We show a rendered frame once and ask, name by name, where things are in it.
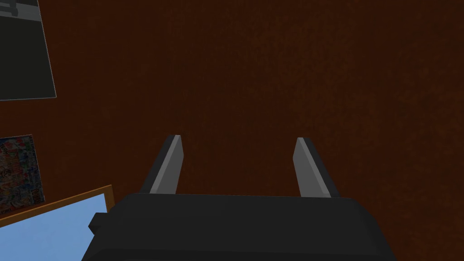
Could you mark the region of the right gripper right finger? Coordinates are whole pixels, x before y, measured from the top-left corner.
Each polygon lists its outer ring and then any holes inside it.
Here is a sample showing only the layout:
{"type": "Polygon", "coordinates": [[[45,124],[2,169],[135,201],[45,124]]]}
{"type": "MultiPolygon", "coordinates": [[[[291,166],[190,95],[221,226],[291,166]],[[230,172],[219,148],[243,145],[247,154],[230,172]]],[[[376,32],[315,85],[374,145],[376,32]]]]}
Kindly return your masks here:
{"type": "Polygon", "coordinates": [[[301,197],[340,197],[340,193],[310,138],[297,138],[293,152],[293,164],[301,197]]]}

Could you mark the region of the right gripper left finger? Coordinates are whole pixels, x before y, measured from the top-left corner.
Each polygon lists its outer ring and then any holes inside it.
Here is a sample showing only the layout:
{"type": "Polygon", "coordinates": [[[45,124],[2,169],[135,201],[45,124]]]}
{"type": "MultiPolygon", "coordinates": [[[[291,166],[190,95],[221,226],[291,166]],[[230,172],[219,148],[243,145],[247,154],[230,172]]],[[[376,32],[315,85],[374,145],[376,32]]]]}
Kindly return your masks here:
{"type": "Polygon", "coordinates": [[[184,160],[180,135],[169,135],[160,149],[140,193],[175,194],[184,160]]]}

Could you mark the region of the wood-framed blue picture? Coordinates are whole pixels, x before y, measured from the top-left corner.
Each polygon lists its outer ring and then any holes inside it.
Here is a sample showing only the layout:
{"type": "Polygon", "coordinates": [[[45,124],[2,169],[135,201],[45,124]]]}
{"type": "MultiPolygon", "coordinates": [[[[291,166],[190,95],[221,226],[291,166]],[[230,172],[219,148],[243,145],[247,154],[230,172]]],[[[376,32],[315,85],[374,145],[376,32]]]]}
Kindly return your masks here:
{"type": "Polygon", "coordinates": [[[0,261],[81,261],[95,213],[114,206],[111,185],[0,219],[0,261]]]}

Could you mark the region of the colourful printed poster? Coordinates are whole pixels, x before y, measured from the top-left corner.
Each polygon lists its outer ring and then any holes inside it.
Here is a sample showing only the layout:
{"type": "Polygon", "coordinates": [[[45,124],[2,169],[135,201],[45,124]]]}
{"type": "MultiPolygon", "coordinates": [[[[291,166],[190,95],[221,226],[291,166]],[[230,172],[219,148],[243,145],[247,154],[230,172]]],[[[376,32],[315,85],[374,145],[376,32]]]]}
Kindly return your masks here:
{"type": "Polygon", "coordinates": [[[0,138],[0,215],[44,202],[33,136],[0,138]]]}

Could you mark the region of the dark grey flat panel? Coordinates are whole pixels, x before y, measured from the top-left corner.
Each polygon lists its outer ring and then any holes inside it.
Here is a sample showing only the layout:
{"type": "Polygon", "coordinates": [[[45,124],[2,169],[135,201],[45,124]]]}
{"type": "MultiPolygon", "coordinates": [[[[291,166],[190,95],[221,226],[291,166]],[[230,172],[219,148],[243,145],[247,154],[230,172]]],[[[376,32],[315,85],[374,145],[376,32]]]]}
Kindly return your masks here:
{"type": "Polygon", "coordinates": [[[0,0],[0,101],[56,96],[38,0],[0,0]]]}

